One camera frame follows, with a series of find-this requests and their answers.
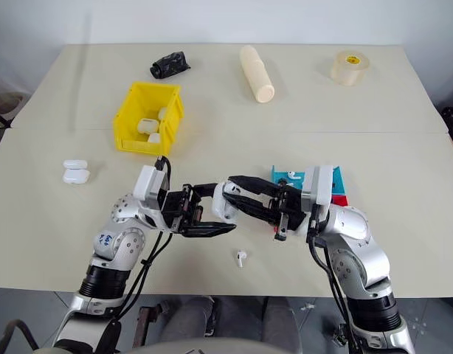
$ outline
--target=gray floor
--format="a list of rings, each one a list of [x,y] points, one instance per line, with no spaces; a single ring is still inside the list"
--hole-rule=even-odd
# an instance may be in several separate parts
[[[56,328],[71,299],[70,293],[25,291],[0,288],[0,335],[8,321],[23,319],[40,346],[52,343]],[[167,299],[175,306],[190,296],[141,296],[139,306],[155,305]],[[330,332],[340,323],[339,312],[330,298],[288,298],[300,326],[304,354],[345,354],[331,341]],[[221,321],[229,322],[226,336],[260,338],[263,298],[221,296]],[[407,319],[418,354],[453,354],[453,299],[400,299],[399,308]],[[118,349],[129,350],[136,326],[137,308],[122,319]],[[157,342],[167,319],[150,326],[148,344]],[[24,337],[16,331],[8,354],[31,353]]]

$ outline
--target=yellow plastic bin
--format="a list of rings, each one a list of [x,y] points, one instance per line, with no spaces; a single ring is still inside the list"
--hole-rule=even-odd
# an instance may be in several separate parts
[[[151,155],[168,155],[176,140],[179,123],[184,117],[179,92],[181,86],[163,83],[133,83],[125,102],[114,120],[115,146],[118,150]],[[165,118],[159,124],[159,144],[148,142],[148,135],[137,130],[143,118],[158,119],[161,108],[166,107]]]

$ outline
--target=gray pants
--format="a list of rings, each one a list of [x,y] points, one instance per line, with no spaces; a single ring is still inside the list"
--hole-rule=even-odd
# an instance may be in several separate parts
[[[162,331],[159,341],[203,337],[211,313],[212,301],[209,298],[191,299],[176,311]],[[290,353],[302,354],[295,315],[286,298],[269,298],[263,316],[261,341]]]

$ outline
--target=white wall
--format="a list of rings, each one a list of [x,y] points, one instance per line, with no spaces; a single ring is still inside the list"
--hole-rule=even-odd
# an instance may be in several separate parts
[[[32,92],[67,43],[402,44],[453,101],[453,0],[0,0],[0,88]]]

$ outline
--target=white table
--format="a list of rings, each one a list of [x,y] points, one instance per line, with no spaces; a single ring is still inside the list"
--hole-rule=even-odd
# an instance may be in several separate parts
[[[350,202],[368,214],[390,259],[396,296],[453,296],[453,145],[446,134],[181,129],[178,138],[173,189],[236,174],[268,178],[272,164],[340,164]],[[62,161],[80,157],[89,160],[89,183],[64,184]],[[116,151],[110,130],[7,130],[0,145],[0,286],[78,288],[93,236],[141,166],[153,162]],[[152,243],[153,235],[144,255]],[[238,249],[249,253],[243,269]],[[330,296],[304,239],[274,241],[270,226],[246,216],[227,235],[175,237],[143,292]]]
[[[13,127],[111,129],[131,83],[156,81],[155,60],[184,50],[191,69],[163,83],[182,86],[185,131],[234,126],[252,131],[445,133],[446,126],[399,46],[255,45],[276,88],[254,100],[237,44],[67,46]],[[329,78],[337,52],[357,49],[371,66],[360,85]]]

